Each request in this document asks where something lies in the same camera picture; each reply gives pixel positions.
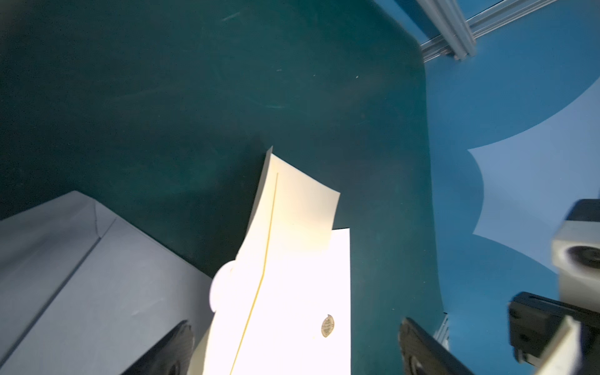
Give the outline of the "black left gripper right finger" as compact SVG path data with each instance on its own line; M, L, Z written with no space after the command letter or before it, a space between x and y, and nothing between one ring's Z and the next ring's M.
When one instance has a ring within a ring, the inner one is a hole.
M405 375L473 375L411 318L402 321L398 343Z

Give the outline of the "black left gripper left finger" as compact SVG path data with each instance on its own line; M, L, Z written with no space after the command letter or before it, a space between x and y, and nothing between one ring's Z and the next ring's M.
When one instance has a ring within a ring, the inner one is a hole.
M122 375L186 375L194 348L192 325L182 320Z

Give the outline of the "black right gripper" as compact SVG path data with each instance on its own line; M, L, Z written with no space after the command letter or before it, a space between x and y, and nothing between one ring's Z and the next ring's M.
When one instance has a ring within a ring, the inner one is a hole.
M509 303L509 340L518 363L539 366L542 352L563 318L581 323L582 367L599 367L599 313L579 306L520 292Z

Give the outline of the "pink lined letter paper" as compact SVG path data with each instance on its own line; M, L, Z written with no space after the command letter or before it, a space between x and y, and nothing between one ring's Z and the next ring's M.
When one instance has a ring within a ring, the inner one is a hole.
M581 323L566 316L542 353L537 375L572 375L581 367Z

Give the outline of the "cream envelope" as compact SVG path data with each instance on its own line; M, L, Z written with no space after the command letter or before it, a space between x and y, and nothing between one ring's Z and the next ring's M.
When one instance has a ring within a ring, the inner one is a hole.
M248 329L266 278L278 265L328 249L339 193L268 151L231 289L190 365L192 374L247 374Z

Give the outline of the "white envelope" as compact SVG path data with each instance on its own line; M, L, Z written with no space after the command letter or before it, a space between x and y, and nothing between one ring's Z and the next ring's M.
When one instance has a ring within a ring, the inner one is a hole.
M247 344L247 374L349 374L351 372L350 230L334 230L317 256L278 265L259 292ZM335 328L320 327L331 314Z

